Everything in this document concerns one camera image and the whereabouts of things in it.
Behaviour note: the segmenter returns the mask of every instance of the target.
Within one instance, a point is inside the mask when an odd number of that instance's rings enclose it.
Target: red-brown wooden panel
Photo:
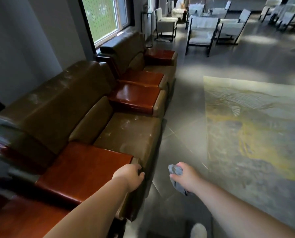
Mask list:
[[[0,238],[42,238],[68,210],[14,196],[0,211]]]
[[[120,82],[139,84],[145,87],[158,87],[164,74],[128,69],[120,78]]]
[[[133,156],[70,142],[36,185],[80,204],[130,164]]]
[[[148,48],[144,54],[148,65],[171,65],[175,51]]]
[[[116,111],[153,114],[153,106],[160,89],[135,84],[119,83],[108,98]]]

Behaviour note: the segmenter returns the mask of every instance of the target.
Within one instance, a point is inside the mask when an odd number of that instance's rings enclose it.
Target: sofa headrest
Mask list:
[[[0,112],[0,124],[33,136],[55,154],[72,130],[110,92],[97,62],[79,61]]]
[[[123,33],[106,42],[100,47],[102,55],[115,59],[118,70],[123,74],[131,60],[139,53],[145,51],[144,38],[139,32]]]

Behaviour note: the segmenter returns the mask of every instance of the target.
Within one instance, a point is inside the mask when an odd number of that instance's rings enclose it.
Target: floor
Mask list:
[[[213,232],[215,238],[224,237],[197,197],[185,197],[173,188],[168,165],[184,161],[209,177],[204,76],[295,85],[295,32],[277,32],[257,17],[249,19],[238,46],[214,46],[209,58],[202,47],[190,47],[185,56],[182,24],[173,43],[154,42],[154,47],[178,52],[176,84],[165,114],[153,183],[137,220],[127,223],[125,238],[189,237],[198,222],[205,225],[208,237]]]

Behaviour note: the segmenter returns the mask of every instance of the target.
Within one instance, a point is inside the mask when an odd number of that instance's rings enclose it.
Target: rug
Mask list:
[[[295,229],[295,86],[204,84],[210,180]]]

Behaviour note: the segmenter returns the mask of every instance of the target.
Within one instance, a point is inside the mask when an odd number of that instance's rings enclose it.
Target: cleaning rag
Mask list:
[[[168,166],[168,169],[169,169],[169,173],[170,174],[175,174],[175,175],[182,175],[183,174],[183,169],[178,166],[178,165],[174,165],[174,164],[170,164]],[[181,192],[182,194],[184,194],[185,196],[187,196],[189,194],[188,191],[186,191],[181,185],[180,183],[174,181],[173,179],[171,179],[171,182],[174,186],[175,189],[177,189],[179,192]]]

